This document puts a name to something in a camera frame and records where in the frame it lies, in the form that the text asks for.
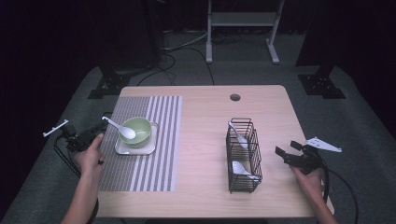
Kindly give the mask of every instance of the wire basket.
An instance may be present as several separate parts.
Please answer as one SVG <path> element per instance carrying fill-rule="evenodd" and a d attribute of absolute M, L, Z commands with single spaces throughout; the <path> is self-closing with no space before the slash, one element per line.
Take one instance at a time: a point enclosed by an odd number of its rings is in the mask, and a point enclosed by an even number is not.
<path fill-rule="evenodd" d="M 231 119 L 238 134 L 247 140 L 247 146 L 240 144 L 236 132 L 229 126 L 226 146 L 229 190 L 253 192 L 262 182 L 259 141 L 251 119 Z"/>

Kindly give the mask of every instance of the table hole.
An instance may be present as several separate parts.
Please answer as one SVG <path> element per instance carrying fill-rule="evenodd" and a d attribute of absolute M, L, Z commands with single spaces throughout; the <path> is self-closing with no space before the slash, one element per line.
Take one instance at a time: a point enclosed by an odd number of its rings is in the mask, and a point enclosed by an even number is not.
<path fill-rule="evenodd" d="M 238 95 L 238 94 L 231 94 L 230 95 L 230 99 L 232 100 L 232 101 L 239 101 L 240 99 L 241 99 L 241 96 L 240 95 Z"/>

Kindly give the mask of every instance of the dark background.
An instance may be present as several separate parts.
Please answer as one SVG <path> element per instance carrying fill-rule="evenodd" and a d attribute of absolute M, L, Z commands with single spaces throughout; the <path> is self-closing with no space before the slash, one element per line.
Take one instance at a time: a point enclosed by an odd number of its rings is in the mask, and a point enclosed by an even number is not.
<path fill-rule="evenodd" d="M 156 32 L 206 29 L 206 0 L 0 2 L 2 122 L 0 218 L 18 193 L 81 80 L 99 63 L 155 63 Z M 274 10 L 266 2 L 214 0 L 214 10 Z M 287 0 L 280 33 L 306 33 L 299 66 L 332 59 L 396 135 L 396 6 L 374 0 Z"/>

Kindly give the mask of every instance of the table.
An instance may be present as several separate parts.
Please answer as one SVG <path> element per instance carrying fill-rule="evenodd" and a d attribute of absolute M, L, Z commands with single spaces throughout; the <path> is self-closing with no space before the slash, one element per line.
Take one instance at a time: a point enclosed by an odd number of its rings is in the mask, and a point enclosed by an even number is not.
<path fill-rule="evenodd" d="M 231 95 L 240 96 L 233 101 Z M 181 96 L 177 178 L 173 191 L 99 191 L 98 217 L 312 217 L 276 146 L 304 134 L 282 86 L 126 87 L 120 96 Z M 250 118 L 262 154 L 262 182 L 252 193 L 228 190 L 228 120 Z M 329 200 L 328 206 L 333 211 Z"/>

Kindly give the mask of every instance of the black wire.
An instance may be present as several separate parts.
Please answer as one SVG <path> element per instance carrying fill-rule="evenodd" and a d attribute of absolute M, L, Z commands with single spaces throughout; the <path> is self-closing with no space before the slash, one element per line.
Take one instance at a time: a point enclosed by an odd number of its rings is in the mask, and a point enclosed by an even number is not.
<path fill-rule="evenodd" d="M 235 0 L 235 2 L 233 2 L 233 6 L 231 7 L 230 11 L 233 11 L 233 9 L 235 8 L 236 4 L 239 2 L 239 0 Z"/>
<path fill-rule="evenodd" d="M 212 43 L 225 46 L 240 42 L 243 39 L 244 37 L 242 35 L 216 35 L 214 36 Z"/>
<path fill-rule="evenodd" d="M 181 50 L 181 49 L 190 49 L 190 50 L 194 50 L 194 51 L 198 52 L 198 53 L 201 55 L 201 57 L 202 57 L 202 58 L 204 59 L 204 61 L 205 61 L 207 70 L 209 71 L 210 77 L 211 77 L 211 79 L 212 79 L 212 85 L 214 86 L 214 85 L 215 85 L 215 80 L 214 80 L 214 78 L 213 78 L 212 70 L 210 70 L 210 66 L 209 66 L 209 64 L 206 62 L 206 57 L 204 56 L 204 54 L 203 54 L 201 51 L 199 51 L 198 49 L 193 49 L 193 48 L 178 48 L 178 49 L 169 50 L 169 52 L 173 52 L 173 51 L 177 51 L 177 50 Z"/>
<path fill-rule="evenodd" d="M 324 192 L 323 192 L 323 200 L 326 203 L 329 198 L 329 188 L 330 188 L 330 178 L 329 178 L 329 167 L 326 162 L 322 160 L 322 169 L 324 172 Z"/>
<path fill-rule="evenodd" d="M 188 31 L 180 31 L 180 32 L 185 35 L 202 36 L 206 33 L 206 30 L 196 31 L 196 32 L 188 32 Z"/>
<path fill-rule="evenodd" d="M 71 156 L 71 154 L 70 154 L 70 150 L 67 150 L 67 154 L 68 154 L 68 156 L 69 156 L 69 160 L 71 161 L 71 165 L 72 165 L 76 170 L 78 170 L 77 166 L 76 166 L 76 165 L 74 164 L 74 162 L 73 162 L 72 156 Z"/>
<path fill-rule="evenodd" d="M 173 59 L 173 64 L 172 64 L 172 66 L 174 66 L 174 64 L 175 64 L 175 62 L 176 62 L 175 57 L 172 56 L 172 55 L 170 55 L 170 54 L 166 54 L 166 53 L 164 54 L 164 56 L 165 56 L 165 58 L 166 58 L 166 57 L 172 58 L 172 59 Z M 158 66 L 158 68 L 162 69 L 162 70 L 165 72 L 166 76 L 167 76 L 168 79 L 169 79 L 170 85 L 171 85 L 171 86 L 176 86 L 176 84 L 175 84 L 176 74 L 168 71 L 168 69 L 170 69 L 171 67 L 162 68 L 162 67 Z"/>
<path fill-rule="evenodd" d="M 64 161 L 64 163 L 66 163 L 66 165 L 73 171 L 73 173 L 75 173 L 75 175 L 80 178 L 81 177 L 81 172 L 79 171 L 79 169 L 77 169 L 76 165 L 74 163 L 72 163 L 69 159 L 67 159 L 67 157 L 64 155 L 64 153 L 61 151 L 61 149 L 58 147 L 58 141 L 59 139 L 63 138 L 63 135 L 59 135 L 54 144 L 53 144 L 53 148 L 55 150 L 55 152 L 58 154 L 59 157 L 61 157 L 61 159 Z"/>
<path fill-rule="evenodd" d="M 348 187 L 348 189 L 349 189 L 349 191 L 350 191 L 350 193 L 352 195 L 353 202 L 355 204 L 355 222 L 354 223 L 358 224 L 358 221 L 359 221 L 359 205 L 358 205 L 358 198 L 356 197 L 355 191 L 353 190 L 352 187 L 350 187 L 350 185 L 347 183 L 347 181 L 343 177 L 341 177 L 339 174 L 337 174 L 335 171 L 333 171 L 331 169 L 328 169 L 328 170 L 329 170 L 330 173 L 332 173 L 332 174 L 336 175 L 338 178 L 340 178 L 344 182 L 344 184 Z"/>
<path fill-rule="evenodd" d="M 203 35 L 200 35 L 200 36 L 198 36 L 197 38 L 195 38 L 195 39 L 193 39 L 193 40 L 190 40 L 190 41 L 188 41 L 188 42 L 186 42 L 186 43 L 184 43 L 184 44 L 181 44 L 181 45 L 178 45 L 178 46 L 175 46 L 175 47 L 172 47 L 172 48 L 165 48 L 165 47 L 163 47 L 163 50 L 180 49 L 180 48 L 186 47 L 186 46 L 188 46 L 188 45 L 202 44 L 202 43 L 205 43 L 205 37 L 206 37 L 206 36 L 207 36 L 207 32 L 205 32 Z"/>
<path fill-rule="evenodd" d="M 171 67 L 173 67 L 173 66 L 175 65 L 175 63 L 176 63 L 176 59 L 175 59 L 172 55 L 167 55 L 167 56 L 170 56 L 170 57 L 173 59 L 172 64 L 171 64 L 169 67 L 167 67 L 167 68 L 165 68 L 165 69 L 162 69 L 161 67 L 158 66 L 158 68 L 160 69 L 160 71 L 157 71 L 157 72 L 148 74 L 146 77 L 142 78 L 142 79 L 136 84 L 136 86 L 139 86 L 140 84 L 142 84 L 142 82 L 143 82 L 144 80 L 146 80 L 147 78 L 149 78 L 149 77 L 152 77 L 152 76 L 154 76 L 154 75 L 156 75 L 156 74 L 159 74 L 159 73 L 161 73 L 161 72 L 165 72 L 165 73 L 166 73 L 166 70 L 167 70 L 167 69 L 170 69 Z"/>
<path fill-rule="evenodd" d="M 120 221 L 121 221 L 123 224 L 127 224 L 126 221 L 125 221 L 123 218 L 120 218 Z"/>
<path fill-rule="evenodd" d="M 90 217 L 90 219 L 88 220 L 87 224 L 92 224 L 92 223 L 93 223 L 93 221 L 94 221 L 95 218 L 96 218 L 96 215 L 98 215 L 98 211 L 99 211 L 99 199 L 96 198 L 95 207 L 94 207 L 93 210 L 92 210 L 91 217 Z"/>

